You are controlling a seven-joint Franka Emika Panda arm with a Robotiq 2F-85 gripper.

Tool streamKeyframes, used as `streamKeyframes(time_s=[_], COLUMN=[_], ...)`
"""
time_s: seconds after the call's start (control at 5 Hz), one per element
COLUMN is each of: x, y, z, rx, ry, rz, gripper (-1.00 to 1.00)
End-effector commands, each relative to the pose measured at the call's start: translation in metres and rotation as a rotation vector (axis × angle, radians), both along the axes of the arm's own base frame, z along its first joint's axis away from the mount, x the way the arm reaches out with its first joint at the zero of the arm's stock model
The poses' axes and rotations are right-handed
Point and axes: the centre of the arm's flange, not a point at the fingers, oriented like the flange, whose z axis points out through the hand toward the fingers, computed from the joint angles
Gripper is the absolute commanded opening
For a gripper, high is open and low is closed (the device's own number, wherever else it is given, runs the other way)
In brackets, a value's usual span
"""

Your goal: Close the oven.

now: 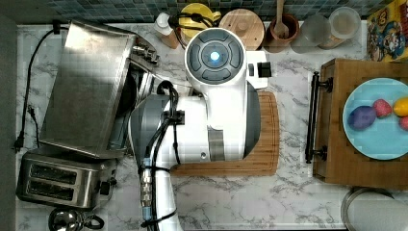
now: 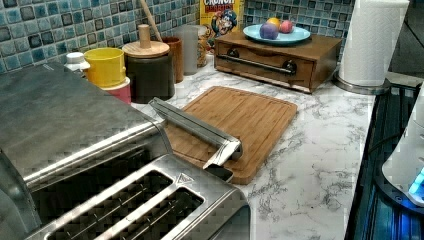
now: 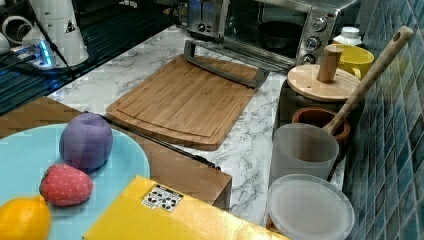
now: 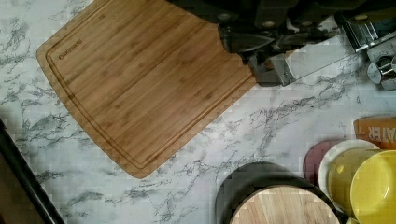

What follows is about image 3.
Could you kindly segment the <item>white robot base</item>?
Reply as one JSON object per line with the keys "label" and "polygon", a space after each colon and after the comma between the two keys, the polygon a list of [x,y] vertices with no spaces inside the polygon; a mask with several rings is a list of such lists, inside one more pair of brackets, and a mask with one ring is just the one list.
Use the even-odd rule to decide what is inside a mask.
{"label": "white robot base", "polygon": [[42,70],[79,65],[89,58],[77,26],[72,0],[29,0],[36,19],[23,44],[34,46],[38,57],[31,64]]}

